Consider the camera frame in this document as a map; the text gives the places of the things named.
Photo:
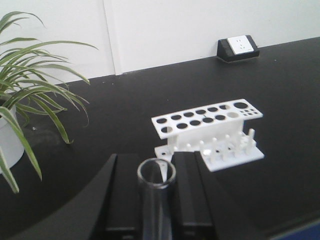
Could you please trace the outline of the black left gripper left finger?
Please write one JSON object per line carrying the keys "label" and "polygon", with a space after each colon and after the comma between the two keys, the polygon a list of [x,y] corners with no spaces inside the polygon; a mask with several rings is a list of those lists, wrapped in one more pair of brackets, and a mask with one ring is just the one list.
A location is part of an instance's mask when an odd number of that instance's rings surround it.
{"label": "black left gripper left finger", "polygon": [[69,202],[16,240],[137,240],[139,201],[136,154],[112,154]]}

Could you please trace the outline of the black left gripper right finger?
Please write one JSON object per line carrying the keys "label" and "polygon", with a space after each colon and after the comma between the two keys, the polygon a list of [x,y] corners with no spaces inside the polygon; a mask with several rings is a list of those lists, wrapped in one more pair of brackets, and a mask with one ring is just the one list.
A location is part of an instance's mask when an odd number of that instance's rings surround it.
{"label": "black left gripper right finger", "polygon": [[263,160],[211,172],[199,152],[176,152],[196,180],[217,240],[317,240],[320,164],[316,156],[276,151]]}

